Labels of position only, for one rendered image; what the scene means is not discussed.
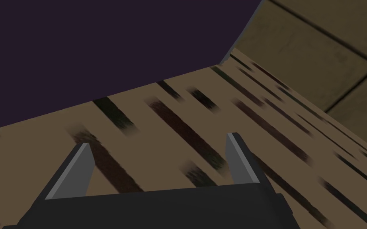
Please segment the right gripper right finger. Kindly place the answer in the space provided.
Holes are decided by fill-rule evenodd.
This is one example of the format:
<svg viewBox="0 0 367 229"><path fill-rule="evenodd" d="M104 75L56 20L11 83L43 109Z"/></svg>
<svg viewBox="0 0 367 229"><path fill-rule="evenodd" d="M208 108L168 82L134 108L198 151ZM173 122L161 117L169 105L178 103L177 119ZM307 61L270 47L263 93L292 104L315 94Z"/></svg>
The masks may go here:
<svg viewBox="0 0 367 229"><path fill-rule="evenodd" d="M226 134L226 160L235 184L259 183L265 188L271 187L263 169L239 133Z"/></svg>

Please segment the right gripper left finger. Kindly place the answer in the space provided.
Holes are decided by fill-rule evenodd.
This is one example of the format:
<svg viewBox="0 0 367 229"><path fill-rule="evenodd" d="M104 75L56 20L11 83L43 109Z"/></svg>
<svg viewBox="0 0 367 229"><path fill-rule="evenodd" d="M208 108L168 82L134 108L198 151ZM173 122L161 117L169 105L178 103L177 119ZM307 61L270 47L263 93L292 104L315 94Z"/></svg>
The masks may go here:
<svg viewBox="0 0 367 229"><path fill-rule="evenodd" d="M95 161L88 143L76 144L38 196L38 200L85 196Z"/></svg>

